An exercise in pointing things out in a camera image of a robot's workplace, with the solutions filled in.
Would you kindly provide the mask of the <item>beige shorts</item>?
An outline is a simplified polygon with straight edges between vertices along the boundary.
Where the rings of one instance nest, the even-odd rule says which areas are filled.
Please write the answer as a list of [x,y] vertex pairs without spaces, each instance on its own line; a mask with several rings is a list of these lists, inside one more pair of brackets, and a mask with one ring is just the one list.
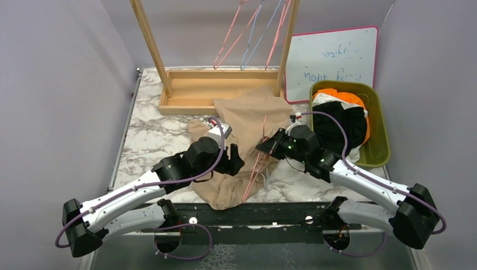
[[[252,90],[236,98],[216,98],[213,103],[221,122],[232,127],[226,145],[238,145],[238,153],[245,165],[235,176],[215,173],[212,178],[204,177],[201,183],[192,183],[191,187],[213,209],[224,210],[243,203],[242,197],[258,154],[255,146],[262,138],[264,117],[267,115],[265,135],[272,137],[279,128],[288,127],[289,116],[294,114],[294,110],[282,97],[275,96],[266,88]],[[278,160],[263,154],[259,165],[262,168],[248,198],[264,186],[261,174],[274,170]]]

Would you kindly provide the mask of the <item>black shorts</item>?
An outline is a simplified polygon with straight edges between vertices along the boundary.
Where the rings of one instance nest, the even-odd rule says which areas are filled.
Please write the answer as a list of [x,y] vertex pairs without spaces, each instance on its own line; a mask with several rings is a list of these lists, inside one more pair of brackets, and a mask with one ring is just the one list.
[[324,149],[342,153],[344,137],[341,131],[345,131],[347,137],[346,155],[367,140],[368,124],[363,107],[345,109],[342,102],[332,101],[314,106],[313,111],[318,112],[313,115],[313,130]]

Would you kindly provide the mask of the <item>white shorts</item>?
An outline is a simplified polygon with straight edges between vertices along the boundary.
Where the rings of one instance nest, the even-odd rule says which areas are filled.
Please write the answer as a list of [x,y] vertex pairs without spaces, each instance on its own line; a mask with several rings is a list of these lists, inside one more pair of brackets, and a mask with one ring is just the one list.
[[[313,95],[312,110],[331,115],[339,122],[347,137],[346,159],[355,163],[360,159],[360,148],[370,138],[368,111],[356,95],[328,88]],[[339,127],[330,118],[313,115],[313,130],[319,143],[326,149],[341,154],[344,139]]]

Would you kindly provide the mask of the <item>orange shorts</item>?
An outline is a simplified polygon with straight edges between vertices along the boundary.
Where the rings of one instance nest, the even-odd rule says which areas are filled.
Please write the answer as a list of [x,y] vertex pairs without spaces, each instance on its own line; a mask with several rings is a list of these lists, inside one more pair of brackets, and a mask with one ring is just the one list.
[[320,89],[312,95],[312,109],[332,115],[345,129],[348,143],[354,147],[370,138],[368,110],[356,94],[333,88]]

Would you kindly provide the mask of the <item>olive green plastic bin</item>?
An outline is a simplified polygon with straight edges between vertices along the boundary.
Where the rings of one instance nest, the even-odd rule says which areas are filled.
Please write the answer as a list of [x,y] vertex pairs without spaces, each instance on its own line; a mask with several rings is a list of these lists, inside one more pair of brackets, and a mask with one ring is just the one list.
[[377,93],[372,87],[363,83],[322,80],[311,86],[309,95],[312,96],[318,90],[326,88],[356,95],[363,101],[368,111],[370,139],[359,149],[360,159],[355,164],[363,168],[378,168],[386,165],[390,159],[391,150]]

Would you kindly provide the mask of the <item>pink framed whiteboard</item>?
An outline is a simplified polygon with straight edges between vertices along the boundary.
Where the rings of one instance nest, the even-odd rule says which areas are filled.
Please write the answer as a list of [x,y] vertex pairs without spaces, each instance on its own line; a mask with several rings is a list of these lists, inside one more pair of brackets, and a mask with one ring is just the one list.
[[322,80],[374,85],[379,29],[376,26],[295,34],[285,69],[285,100],[309,100]]

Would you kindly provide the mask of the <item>pink wire hanger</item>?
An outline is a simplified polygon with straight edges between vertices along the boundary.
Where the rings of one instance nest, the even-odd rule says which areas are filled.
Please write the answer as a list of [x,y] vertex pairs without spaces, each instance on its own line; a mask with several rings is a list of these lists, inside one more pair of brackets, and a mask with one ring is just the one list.
[[291,4],[291,1],[286,0],[284,2],[283,6],[282,6],[282,11],[281,11],[280,19],[278,21],[278,25],[277,25],[276,33],[275,33],[275,36],[274,36],[274,40],[273,40],[273,43],[272,43],[272,46],[271,46],[271,49],[270,49],[270,52],[269,52],[269,55],[268,55],[268,58],[267,58],[267,62],[265,64],[265,70],[268,70],[269,63],[270,63],[271,58],[272,58],[272,56],[275,52],[277,42],[278,42],[278,38],[280,36],[280,32],[282,30],[282,27],[285,23],[285,19],[286,19],[288,10],[290,8],[290,4]]

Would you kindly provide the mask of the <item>blue wire hanger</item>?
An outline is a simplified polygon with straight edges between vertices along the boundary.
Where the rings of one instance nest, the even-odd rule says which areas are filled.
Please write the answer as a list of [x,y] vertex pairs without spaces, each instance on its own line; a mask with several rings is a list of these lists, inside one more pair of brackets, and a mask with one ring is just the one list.
[[261,17],[262,10],[265,6],[266,1],[261,1],[260,5],[258,7],[258,11],[256,14],[253,16],[252,22],[251,22],[251,27],[250,27],[250,33],[248,40],[246,42],[246,48],[245,52],[242,55],[242,59],[240,62],[240,70],[244,71],[247,66],[249,65],[250,60],[254,56],[257,48],[259,47],[263,37],[265,36],[265,33],[267,32],[268,28],[271,26],[273,20],[277,16],[278,9],[286,2],[286,1],[278,1],[275,5],[275,8],[267,20],[266,26],[263,27],[262,31],[260,33],[257,32],[258,30],[258,19]]

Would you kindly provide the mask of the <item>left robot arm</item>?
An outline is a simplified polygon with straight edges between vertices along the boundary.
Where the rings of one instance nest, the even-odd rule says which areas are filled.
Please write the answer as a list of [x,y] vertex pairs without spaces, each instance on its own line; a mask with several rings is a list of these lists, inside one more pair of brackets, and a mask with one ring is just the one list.
[[214,172],[236,175],[245,162],[238,147],[223,146],[210,137],[201,137],[184,152],[165,157],[135,181],[99,198],[64,203],[60,236],[67,244],[55,241],[58,248],[69,248],[73,257],[85,256],[97,250],[114,236],[147,227],[172,230],[177,223],[171,202],[162,201],[144,211],[141,204],[163,197],[191,182]]

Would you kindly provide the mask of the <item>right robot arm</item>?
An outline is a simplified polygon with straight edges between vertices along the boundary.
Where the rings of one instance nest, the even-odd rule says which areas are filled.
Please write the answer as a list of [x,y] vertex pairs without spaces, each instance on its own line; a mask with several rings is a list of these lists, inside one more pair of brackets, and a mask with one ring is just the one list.
[[305,172],[335,185],[346,187],[371,200],[356,202],[336,198],[325,212],[325,223],[333,229],[344,224],[362,224],[393,234],[400,242],[423,249],[440,221],[427,187],[408,187],[378,177],[352,165],[337,153],[320,146],[306,125],[280,128],[271,138],[255,147],[282,160],[292,159],[304,165]]

